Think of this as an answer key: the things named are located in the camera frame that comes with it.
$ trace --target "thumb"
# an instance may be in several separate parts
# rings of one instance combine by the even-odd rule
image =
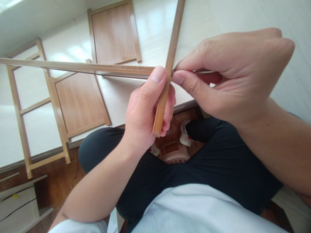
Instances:
[[[212,92],[215,91],[196,74],[190,71],[175,71],[172,76],[172,81],[188,92],[200,106],[206,103],[206,101],[210,99]]]
[[[141,86],[137,100],[137,107],[143,111],[153,109],[166,82],[166,70],[157,66]]]

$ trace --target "black pants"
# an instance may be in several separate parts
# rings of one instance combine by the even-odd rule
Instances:
[[[283,186],[230,123],[211,117],[189,122],[186,130],[193,140],[205,142],[187,163],[167,165],[149,151],[140,159],[117,203],[118,212],[128,220],[129,232],[150,202],[169,187],[208,184],[259,215]],[[85,173],[118,145],[123,133],[123,129],[102,128],[83,140],[79,161]]]

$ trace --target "white shirt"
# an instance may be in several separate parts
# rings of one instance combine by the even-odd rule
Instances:
[[[50,233],[106,233],[104,221],[66,220]],[[204,184],[167,188],[147,207],[132,233],[139,232],[283,232],[283,229],[246,210],[226,194]]]

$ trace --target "hand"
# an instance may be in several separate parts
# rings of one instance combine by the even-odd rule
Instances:
[[[122,143],[125,143],[127,148],[135,150],[137,155],[142,156],[155,141],[155,137],[152,136],[152,128],[155,121],[157,101],[166,79],[166,70],[162,66],[157,66],[148,80],[135,89],[130,96]],[[175,104],[175,89],[170,85],[161,130],[162,137],[166,135],[166,131],[169,129]]]
[[[204,111],[236,126],[268,109],[269,95],[293,51],[294,43],[277,28],[222,34],[203,40],[181,60],[172,81]],[[216,72],[190,72],[200,68]]]

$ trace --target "right hand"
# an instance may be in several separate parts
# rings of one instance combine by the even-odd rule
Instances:
[[[294,48],[277,28],[222,34],[200,42],[177,64],[172,81],[205,112],[236,126],[267,111],[269,95]],[[215,73],[191,72],[200,68]]]

